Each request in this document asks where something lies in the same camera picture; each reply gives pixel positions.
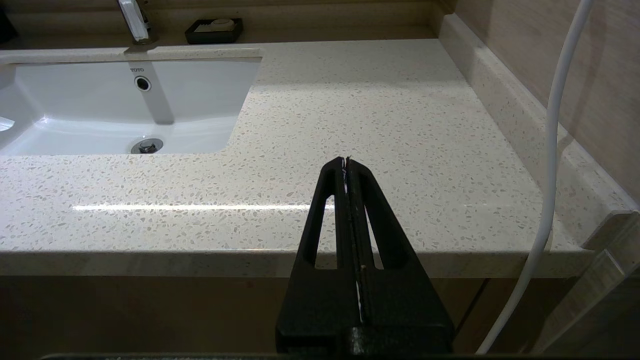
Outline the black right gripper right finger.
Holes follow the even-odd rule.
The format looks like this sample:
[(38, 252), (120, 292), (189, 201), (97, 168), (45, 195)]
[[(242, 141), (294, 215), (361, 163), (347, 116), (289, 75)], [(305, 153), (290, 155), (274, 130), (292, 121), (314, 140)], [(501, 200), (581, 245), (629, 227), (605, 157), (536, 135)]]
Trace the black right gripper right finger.
[(346, 163), (359, 325), (349, 353), (451, 353), (453, 323), (373, 173)]

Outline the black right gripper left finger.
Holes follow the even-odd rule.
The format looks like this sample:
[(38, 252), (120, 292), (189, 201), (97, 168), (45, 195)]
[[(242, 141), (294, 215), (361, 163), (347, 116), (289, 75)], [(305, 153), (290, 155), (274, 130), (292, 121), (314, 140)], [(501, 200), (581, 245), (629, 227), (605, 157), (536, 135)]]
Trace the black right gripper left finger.
[[(327, 162), (320, 171), (276, 322), (279, 353), (333, 353), (345, 330), (361, 321), (345, 173), (343, 157)], [(318, 269), (320, 234), (329, 197), (334, 198), (336, 268)]]

